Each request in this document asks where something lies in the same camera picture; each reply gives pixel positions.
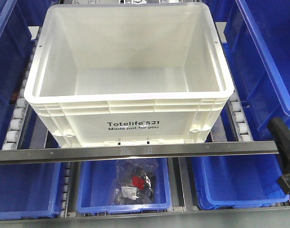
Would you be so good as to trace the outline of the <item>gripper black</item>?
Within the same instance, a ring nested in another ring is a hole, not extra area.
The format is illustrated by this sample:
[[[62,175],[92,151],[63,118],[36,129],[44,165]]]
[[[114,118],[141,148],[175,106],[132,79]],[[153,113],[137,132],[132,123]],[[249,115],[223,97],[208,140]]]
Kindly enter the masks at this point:
[[[268,129],[274,137],[282,161],[282,175],[277,182],[285,194],[290,194],[290,130],[278,117],[269,121]]]

